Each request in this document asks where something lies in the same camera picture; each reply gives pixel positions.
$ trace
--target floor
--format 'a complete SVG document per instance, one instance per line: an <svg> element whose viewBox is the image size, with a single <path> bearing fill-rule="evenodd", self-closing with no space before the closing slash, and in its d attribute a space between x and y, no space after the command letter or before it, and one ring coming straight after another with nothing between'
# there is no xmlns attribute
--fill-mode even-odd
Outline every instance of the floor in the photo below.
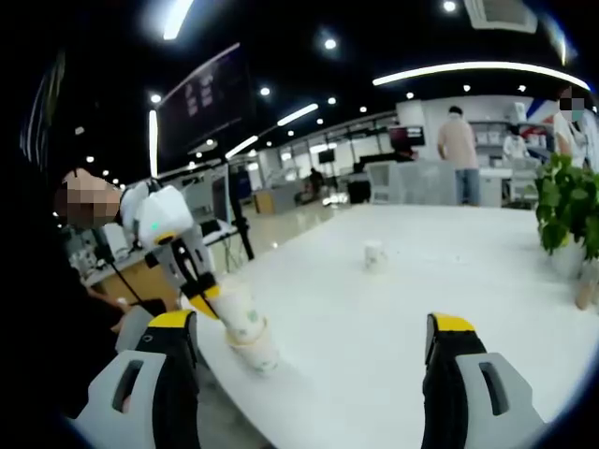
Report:
<svg viewBox="0 0 599 449"><path fill-rule="evenodd" d="M349 206L346 205L325 207L320 202L314 202L282 214L264 215L256 213L254 206L250 205L243 208L243 215L250 224L249 237L254 255L259 257L348 209ZM228 268L225 245L228 245L230 250ZM235 272L247 262L247 255L239 236L216 243L210 248L217 274Z"/></svg>

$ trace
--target plant pot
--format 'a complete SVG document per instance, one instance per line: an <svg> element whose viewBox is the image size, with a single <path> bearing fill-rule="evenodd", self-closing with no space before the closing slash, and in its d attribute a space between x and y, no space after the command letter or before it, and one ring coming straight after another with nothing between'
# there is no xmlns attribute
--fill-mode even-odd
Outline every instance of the plant pot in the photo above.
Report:
<svg viewBox="0 0 599 449"><path fill-rule="evenodd" d="M555 250L551 255L551 265L563 278L575 279L582 269L584 254L585 251L582 246L582 241L576 243L574 237L569 235L568 243Z"/></svg>

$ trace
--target stacked paper cups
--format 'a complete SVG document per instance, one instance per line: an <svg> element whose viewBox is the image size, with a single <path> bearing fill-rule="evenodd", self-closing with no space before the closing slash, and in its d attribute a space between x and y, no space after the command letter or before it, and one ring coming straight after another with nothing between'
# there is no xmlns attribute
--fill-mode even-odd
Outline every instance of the stacked paper cups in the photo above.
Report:
<svg viewBox="0 0 599 449"><path fill-rule="evenodd" d="M279 352L270 337L268 320L258 312L249 285L227 279L221 294L209 299L226 328L226 342L245 362L266 373L279 363Z"/></svg>

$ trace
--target white table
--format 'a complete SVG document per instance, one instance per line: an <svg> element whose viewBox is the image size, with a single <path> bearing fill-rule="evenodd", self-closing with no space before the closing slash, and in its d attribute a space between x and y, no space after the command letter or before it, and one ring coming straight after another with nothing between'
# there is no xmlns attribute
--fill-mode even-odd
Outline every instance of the white table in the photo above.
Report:
<svg viewBox="0 0 599 449"><path fill-rule="evenodd" d="M386 274L362 270L380 239ZM285 362L270 378L198 314L198 344L233 401L279 449L420 447L426 317L466 318L554 419L575 392L599 317L574 305L524 210L357 206L246 265Z"/></svg>

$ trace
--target ceiling light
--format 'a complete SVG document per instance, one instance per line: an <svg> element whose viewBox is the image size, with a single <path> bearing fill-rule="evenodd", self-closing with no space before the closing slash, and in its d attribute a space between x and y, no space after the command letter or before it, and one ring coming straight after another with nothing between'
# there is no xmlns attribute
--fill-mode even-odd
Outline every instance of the ceiling light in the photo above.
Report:
<svg viewBox="0 0 599 449"><path fill-rule="evenodd" d="M305 108L296 110L293 114L287 115L286 117L284 117L283 119L278 121L277 125L285 126L286 124L293 122L294 120L298 119L299 117L304 116L304 115L312 112L313 110L317 110L317 109L318 109L318 105L316 103L313 103L312 105L308 105Z"/></svg>
<svg viewBox="0 0 599 449"><path fill-rule="evenodd" d="M330 143L329 145L327 145L326 143L321 143L320 145L314 145L313 147L310 147L310 152L312 154L318 154L320 152L324 152L326 150L332 150L334 148L337 148L337 144L336 143Z"/></svg>
<svg viewBox="0 0 599 449"><path fill-rule="evenodd" d="M380 86L381 84L387 84L388 82L407 80L409 78L421 77L423 75L431 75L433 73L441 72L453 72L456 70L474 70L482 68L491 69L506 69L506 70L520 70L524 72L537 73L539 75L547 75L549 77L557 78L559 80L568 81L576 86L580 86L583 89L589 91L591 88L589 84L580 80L572 75L567 75L558 70L552 68L542 67L540 65L523 64L523 63L506 63L500 61L482 61L482 62L471 62L471 63L452 63L452 64L440 64L431 65L429 67L415 68L414 70L406 70L404 72L395 73L393 75L387 75L385 77L377 78L373 80L373 85Z"/></svg>
<svg viewBox="0 0 599 449"><path fill-rule="evenodd" d="M456 2L443 2L443 9L447 12L456 10Z"/></svg>
<svg viewBox="0 0 599 449"><path fill-rule="evenodd" d="M233 150L227 152L225 154L225 158L226 159L230 159L231 157L233 157L235 154L237 154L238 152L240 152L241 150L243 150L244 148L249 147L250 145L252 145L253 143L258 141L258 136L251 136L250 138L247 138L246 140L244 140L242 143L240 143L237 147L233 148Z"/></svg>
<svg viewBox="0 0 599 449"><path fill-rule="evenodd" d="M150 176L158 178L158 117L155 110L148 114L148 156Z"/></svg>
<svg viewBox="0 0 599 449"><path fill-rule="evenodd" d="M167 25L165 26L165 33L162 35L162 38L165 40L177 38L192 3L194 3L194 0L175 0L170 14L168 14Z"/></svg>
<svg viewBox="0 0 599 449"><path fill-rule="evenodd" d="M335 42L335 39L327 39L325 41L325 49L333 50L335 47L337 47L337 42Z"/></svg>

